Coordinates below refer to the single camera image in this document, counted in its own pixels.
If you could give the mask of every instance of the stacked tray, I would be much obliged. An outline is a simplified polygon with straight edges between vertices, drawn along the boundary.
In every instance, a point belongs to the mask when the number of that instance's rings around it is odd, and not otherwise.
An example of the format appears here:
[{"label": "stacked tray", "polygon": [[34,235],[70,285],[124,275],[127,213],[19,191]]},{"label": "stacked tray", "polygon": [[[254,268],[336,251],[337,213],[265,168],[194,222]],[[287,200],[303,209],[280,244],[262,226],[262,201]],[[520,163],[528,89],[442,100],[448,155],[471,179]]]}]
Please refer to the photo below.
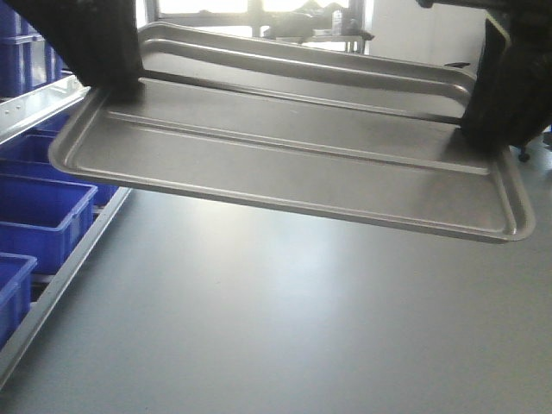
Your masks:
[{"label": "stacked tray", "polygon": [[508,148],[458,127],[474,80],[437,66],[155,23],[134,91],[94,90],[50,147],[83,178],[486,241],[534,217]]}]

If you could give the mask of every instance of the bright light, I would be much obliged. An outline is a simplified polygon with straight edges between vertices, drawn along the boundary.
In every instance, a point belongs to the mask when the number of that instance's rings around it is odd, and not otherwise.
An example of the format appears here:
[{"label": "bright light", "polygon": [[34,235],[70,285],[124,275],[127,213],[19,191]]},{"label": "bright light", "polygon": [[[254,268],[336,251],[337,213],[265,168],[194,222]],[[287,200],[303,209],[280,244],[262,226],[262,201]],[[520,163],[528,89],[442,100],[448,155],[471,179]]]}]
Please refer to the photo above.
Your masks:
[{"label": "bright light", "polygon": [[[264,0],[266,11],[292,11],[298,9],[306,0]],[[320,7],[326,7],[330,3],[338,3],[342,7],[348,7],[348,0],[317,0]]]},{"label": "bright light", "polygon": [[146,5],[144,4],[144,0],[138,0],[136,2],[136,27],[141,28],[146,23]]},{"label": "bright light", "polygon": [[[266,11],[292,11],[298,9],[306,0],[264,0]],[[349,0],[317,0],[321,7],[338,3],[348,7]],[[208,10],[212,13],[245,13],[248,11],[248,0],[159,0],[161,13],[198,13]]]},{"label": "bright light", "polygon": [[212,13],[245,13],[248,11],[248,0],[159,0],[161,13],[198,13],[208,10]]}]

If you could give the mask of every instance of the window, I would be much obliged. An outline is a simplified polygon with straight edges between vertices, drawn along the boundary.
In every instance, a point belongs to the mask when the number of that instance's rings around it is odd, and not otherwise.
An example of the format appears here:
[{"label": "window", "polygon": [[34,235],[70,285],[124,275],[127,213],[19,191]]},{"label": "window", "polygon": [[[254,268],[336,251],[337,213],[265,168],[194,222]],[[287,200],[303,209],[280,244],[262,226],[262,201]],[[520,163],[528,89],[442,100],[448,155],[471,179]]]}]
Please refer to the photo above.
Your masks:
[{"label": "window", "polygon": [[146,4],[143,0],[136,1],[136,27],[141,28],[147,23]]},{"label": "window", "polygon": [[207,10],[211,13],[245,13],[248,0],[159,0],[159,10],[167,14],[190,14]]},{"label": "window", "polygon": [[[293,11],[307,0],[146,0],[154,4],[155,20],[196,28],[212,29],[233,35],[261,36],[261,27],[271,25],[280,13]],[[316,0],[320,7],[338,3],[347,15],[363,22],[364,0]]]},{"label": "window", "polygon": [[[264,0],[265,11],[293,11],[306,3],[306,0]],[[317,0],[320,7],[326,7],[330,3],[338,3],[342,7],[348,7],[348,0]]]}]

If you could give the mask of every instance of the metal tray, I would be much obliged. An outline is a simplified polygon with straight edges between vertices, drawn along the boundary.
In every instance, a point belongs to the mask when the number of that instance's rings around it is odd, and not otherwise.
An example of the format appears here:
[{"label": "metal tray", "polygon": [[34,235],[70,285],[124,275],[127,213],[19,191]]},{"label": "metal tray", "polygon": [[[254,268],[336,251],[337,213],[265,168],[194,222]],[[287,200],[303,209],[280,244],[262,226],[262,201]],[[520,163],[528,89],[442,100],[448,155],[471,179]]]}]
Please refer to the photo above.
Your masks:
[{"label": "metal tray", "polygon": [[160,23],[141,41],[141,88],[92,91],[50,147],[59,169],[477,240],[534,227],[509,151],[464,144],[473,80],[460,71]]}]

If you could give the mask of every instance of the window frame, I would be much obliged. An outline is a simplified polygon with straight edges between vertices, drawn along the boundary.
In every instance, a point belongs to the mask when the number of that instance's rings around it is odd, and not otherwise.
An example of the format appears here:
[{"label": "window frame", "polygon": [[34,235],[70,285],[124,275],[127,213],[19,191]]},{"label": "window frame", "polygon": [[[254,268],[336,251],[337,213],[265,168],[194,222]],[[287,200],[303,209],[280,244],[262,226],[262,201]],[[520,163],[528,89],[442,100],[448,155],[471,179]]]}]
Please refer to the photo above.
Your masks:
[{"label": "window frame", "polygon": [[[149,22],[169,22],[190,27],[212,26],[249,26],[253,37],[260,37],[260,28],[270,26],[274,20],[285,12],[271,12],[263,9],[262,0],[248,0],[248,11],[244,13],[161,13],[157,0],[145,0]],[[364,24],[364,0],[349,0],[348,14],[361,25]]]}]

